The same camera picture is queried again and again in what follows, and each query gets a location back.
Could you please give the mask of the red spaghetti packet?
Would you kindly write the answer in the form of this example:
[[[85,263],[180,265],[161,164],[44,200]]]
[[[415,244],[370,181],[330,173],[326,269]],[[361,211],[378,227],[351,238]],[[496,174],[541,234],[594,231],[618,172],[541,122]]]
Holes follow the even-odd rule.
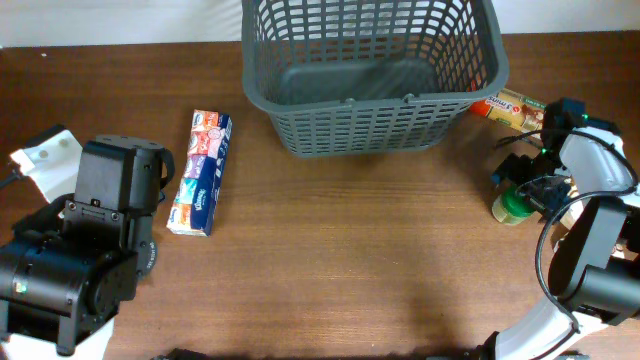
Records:
[[[503,89],[473,103],[469,111],[522,133],[540,130],[546,105],[520,93]]]

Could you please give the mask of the grey plastic lattice basket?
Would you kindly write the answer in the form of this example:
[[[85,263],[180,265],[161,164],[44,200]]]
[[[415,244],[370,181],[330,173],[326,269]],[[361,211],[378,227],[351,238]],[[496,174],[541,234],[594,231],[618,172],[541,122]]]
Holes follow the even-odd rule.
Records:
[[[243,88],[301,158],[423,150],[506,85],[491,0],[244,0]]]

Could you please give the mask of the beige brown snack pouch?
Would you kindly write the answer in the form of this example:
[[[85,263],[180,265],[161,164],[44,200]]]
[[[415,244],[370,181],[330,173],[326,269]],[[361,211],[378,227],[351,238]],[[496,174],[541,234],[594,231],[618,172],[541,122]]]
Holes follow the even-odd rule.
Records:
[[[573,199],[579,195],[577,187],[575,184],[571,185],[571,188],[568,193],[570,199]],[[556,253],[559,249],[560,243],[565,239],[569,230],[575,225],[577,219],[584,211],[584,205],[582,202],[576,202],[572,204],[569,209],[564,213],[564,215],[559,220],[558,225],[555,227],[551,235],[551,245],[553,252]],[[613,257],[624,259],[625,254],[623,251],[623,246],[620,244],[616,244],[612,250]]]

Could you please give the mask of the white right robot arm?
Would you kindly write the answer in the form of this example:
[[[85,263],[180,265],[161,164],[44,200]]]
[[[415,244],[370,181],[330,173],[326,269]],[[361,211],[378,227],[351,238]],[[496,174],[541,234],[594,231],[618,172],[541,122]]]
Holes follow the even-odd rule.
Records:
[[[548,104],[535,157],[510,154],[493,172],[542,215],[534,267],[544,294],[519,322],[493,333],[472,359],[559,359],[588,335],[639,316],[639,175],[615,123],[583,102]]]

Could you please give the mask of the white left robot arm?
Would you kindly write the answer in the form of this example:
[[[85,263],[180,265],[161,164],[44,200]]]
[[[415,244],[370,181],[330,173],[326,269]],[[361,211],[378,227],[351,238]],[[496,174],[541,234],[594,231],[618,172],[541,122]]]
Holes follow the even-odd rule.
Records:
[[[1,247],[1,356],[101,359],[123,303],[158,258],[154,217],[172,152],[101,135],[81,151],[72,192],[12,227]]]

